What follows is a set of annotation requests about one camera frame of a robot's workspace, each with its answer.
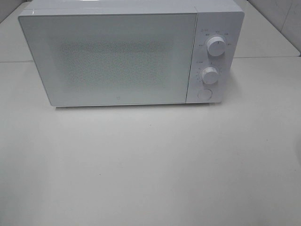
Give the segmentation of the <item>white microwave oven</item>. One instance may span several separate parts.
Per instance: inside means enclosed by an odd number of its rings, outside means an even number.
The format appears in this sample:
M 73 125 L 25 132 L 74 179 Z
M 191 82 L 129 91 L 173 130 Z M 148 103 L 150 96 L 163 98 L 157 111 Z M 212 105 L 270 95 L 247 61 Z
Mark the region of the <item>white microwave oven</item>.
M 197 16 L 186 101 L 182 104 L 221 102 L 245 16 L 232 0 L 34 0 L 19 17 L 156 14 Z M 207 39 L 214 35 L 226 40 L 225 52 L 220 56 L 211 56 L 206 49 Z M 218 81 L 211 85 L 203 83 L 201 78 L 201 72 L 207 67 L 219 72 Z M 212 91 L 210 100 L 198 98 L 202 89 Z

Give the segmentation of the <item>white microwave door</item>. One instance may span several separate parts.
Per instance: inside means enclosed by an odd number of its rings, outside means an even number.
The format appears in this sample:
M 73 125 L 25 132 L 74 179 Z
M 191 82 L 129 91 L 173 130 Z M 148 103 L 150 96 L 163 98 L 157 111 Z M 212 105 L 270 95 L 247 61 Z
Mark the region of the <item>white microwave door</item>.
M 182 104 L 195 14 L 20 16 L 52 106 Z

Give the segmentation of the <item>round white door button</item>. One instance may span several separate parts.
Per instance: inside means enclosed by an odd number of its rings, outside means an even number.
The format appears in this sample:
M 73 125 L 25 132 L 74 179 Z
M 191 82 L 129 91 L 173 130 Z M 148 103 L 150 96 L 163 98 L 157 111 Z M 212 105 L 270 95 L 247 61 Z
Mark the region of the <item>round white door button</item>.
M 202 101 L 208 101 L 211 99 L 212 94 L 210 89 L 202 89 L 198 92 L 198 98 Z

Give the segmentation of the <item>white microwave knob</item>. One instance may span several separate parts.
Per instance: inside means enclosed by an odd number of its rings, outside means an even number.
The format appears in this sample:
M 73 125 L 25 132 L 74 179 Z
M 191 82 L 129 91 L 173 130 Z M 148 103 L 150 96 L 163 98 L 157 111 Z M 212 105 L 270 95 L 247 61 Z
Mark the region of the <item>white microwave knob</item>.
M 225 52 L 226 40 L 221 35 L 214 35 L 207 39 L 206 49 L 209 55 L 218 57 Z
M 214 84 L 219 79 L 219 72 L 214 67 L 207 67 L 201 72 L 203 83 L 207 85 Z

